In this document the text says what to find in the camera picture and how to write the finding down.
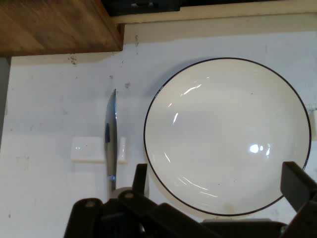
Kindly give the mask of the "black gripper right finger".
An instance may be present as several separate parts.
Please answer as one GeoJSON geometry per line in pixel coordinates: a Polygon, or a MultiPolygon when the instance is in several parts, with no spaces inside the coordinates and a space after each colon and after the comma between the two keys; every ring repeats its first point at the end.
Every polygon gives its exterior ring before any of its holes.
{"type": "Polygon", "coordinates": [[[280,190],[296,212],[281,237],[315,238],[317,236],[317,183],[295,162],[284,162],[280,190]]]}

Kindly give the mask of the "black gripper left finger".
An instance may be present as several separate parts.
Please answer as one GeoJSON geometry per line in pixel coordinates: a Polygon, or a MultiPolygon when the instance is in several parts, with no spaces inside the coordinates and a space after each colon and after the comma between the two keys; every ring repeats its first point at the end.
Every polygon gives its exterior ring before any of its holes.
{"type": "Polygon", "coordinates": [[[102,203],[96,198],[76,202],[66,238],[218,238],[220,235],[173,208],[145,196],[147,164],[136,167],[131,189],[102,203]]]}

